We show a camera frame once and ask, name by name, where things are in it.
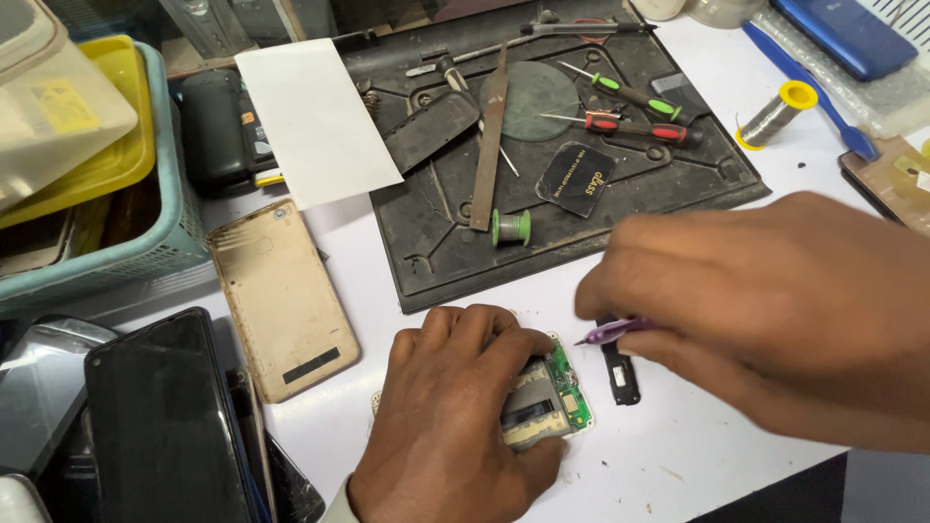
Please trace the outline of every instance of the white table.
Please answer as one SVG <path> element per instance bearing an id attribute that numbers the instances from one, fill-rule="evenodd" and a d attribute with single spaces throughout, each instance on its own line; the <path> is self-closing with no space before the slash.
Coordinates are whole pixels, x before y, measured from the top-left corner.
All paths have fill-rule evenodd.
<path id="1" fill-rule="evenodd" d="M 688 17 L 661 24 L 657 35 L 729 132 L 746 123 L 786 80 L 743 32 L 714 30 Z M 919 147 L 927 129 L 911 142 Z M 763 151 L 747 153 L 774 194 L 812 190 L 872 212 L 840 176 L 845 151 L 820 110 L 801 114 Z M 799 163 L 806 167 L 798 168 Z M 205 204 L 205 228 L 236 219 L 285 195 L 281 186 L 230 201 Z M 352 368 L 280 405 L 265 408 L 266 423 L 285 451 L 329 501 L 365 449 L 373 421 L 370 398 L 381 388 L 398 329 L 418 327 L 425 315 L 404 316 L 397 303 L 378 225 L 366 194 L 304 213 L 326 268 L 363 348 Z M 566 342 L 592 327 L 573 315 L 577 282 L 600 255 L 550 269 L 451 302 L 494 303 L 517 312 L 521 324 L 555 330 Z M 63 312 L 96 319 L 123 332 L 190 306 L 214 318 L 220 348 L 235 347 L 224 363 L 244 361 L 212 264 L 161 280 L 118 289 Z M 844 451 L 772 436 L 726 404 L 663 367 L 636 358 L 643 401 L 617 407 L 600 351 L 570 353 L 597 424 L 571 440 L 559 480 L 527 521 L 649 521 L 680 523 Z"/>

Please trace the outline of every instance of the blue phone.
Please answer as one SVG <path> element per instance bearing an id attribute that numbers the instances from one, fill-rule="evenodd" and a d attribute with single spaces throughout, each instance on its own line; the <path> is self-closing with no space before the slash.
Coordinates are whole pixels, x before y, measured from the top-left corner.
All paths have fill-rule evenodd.
<path id="1" fill-rule="evenodd" d="M 772 6 L 860 82 L 917 58 L 917 49 L 857 0 L 771 0 Z"/>

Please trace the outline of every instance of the black repair mat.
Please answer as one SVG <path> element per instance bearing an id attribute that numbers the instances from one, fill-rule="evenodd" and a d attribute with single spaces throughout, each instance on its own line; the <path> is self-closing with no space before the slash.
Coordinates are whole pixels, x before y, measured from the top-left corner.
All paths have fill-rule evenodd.
<path id="1" fill-rule="evenodd" d="M 533 20 L 540 6 L 568 22 L 611 16 L 618 21 L 639 21 L 625 1 L 528 2 L 382 36 L 369 48 L 343 52 L 343 60 L 353 80 L 367 78 L 380 93 L 376 124 L 384 132 L 406 118 L 408 108 L 419 107 L 449 89 L 437 73 L 408 78 L 408 69 L 437 60 L 436 54 L 443 48 L 456 56 L 516 38 L 520 36 L 520 24 Z M 587 63 L 588 71 L 618 77 L 650 93 L 649 81 L 653 77 L 678 70 L 651 34 L 618 34 L 603 44 L 584 43 L 573 35 L 547 36 L 512 47 L 507 58 L 508 63 L 536 60 L 556 68 L 556 60 Z M 479 92 L 497 59 L 498 53 L 494 53 L 458 65 L 472 93 Z M 589 110 L 613 109 L 624 103 L 597 90 L 584 78 L 575 84 L 582 105 Z M 625 113 L 634 121 L 651 120 L 634 106 Z M 495 248 L 491 234 L 468 228 L 478 164 L 477 129 L 473 127 L 452 140 L 431 159 L 411 169 L 404 183 L 371 193 L 404 313 L 600 251 L 611 227 L 629 214 L 733 208 L 770 194 L 715 116 L 703 116 L 692 127 L 704 133 L 703 144 L 693 151 L 602 137 L 580 125 L 543 142 L 504 137 L 501 145 L 521 176 L 514 176 L 503 158 L 499 159 L 494 207 L 504 214 L 529 209 L 533 222 L 528 247 L 517 242 Z M 618 160 L 588 219 L 536 194 L 539 177 L 556 151 L 569 141 L 588 144 Z"/>

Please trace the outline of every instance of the yellow plastic container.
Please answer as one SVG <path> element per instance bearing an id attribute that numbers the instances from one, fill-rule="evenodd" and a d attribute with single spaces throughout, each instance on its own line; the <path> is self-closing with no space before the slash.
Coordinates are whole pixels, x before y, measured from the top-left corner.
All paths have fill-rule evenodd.
<path id="1" fill-rule="evenodd" d="M 108 36 L 78 45 L 139 115 L 125 136 L 36 194 L 0 212 L 0 229 L 118 191 L 145 178 L 155 164 L 149 85 L 132 38 Z"/>

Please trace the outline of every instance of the pen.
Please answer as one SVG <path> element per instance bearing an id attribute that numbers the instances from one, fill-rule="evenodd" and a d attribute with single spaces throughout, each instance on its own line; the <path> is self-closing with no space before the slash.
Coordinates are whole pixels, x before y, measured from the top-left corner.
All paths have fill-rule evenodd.
<path id="1" fill-rule="evenodd" d="M 651 23 L 537 23 L 520 26 L 521 34 L 643 33 L 658 29 Z"/>
<path id="2" fill-rule="evenodd" d="M 610 342 L 615 342 L 627 332 L 633 332 L 635 330 L 651 330 L 656 329 L 657 326 L 649 318 L 637 317 L 630 319 L 621 319 L 619 321 L 612 321 L 610 323 L 605 323 L 601 327 L 592 330 L 585 335 L 584 339 L 575 345 L 583 345 L 587 343 L 588 345 L 606 345 Z"/>

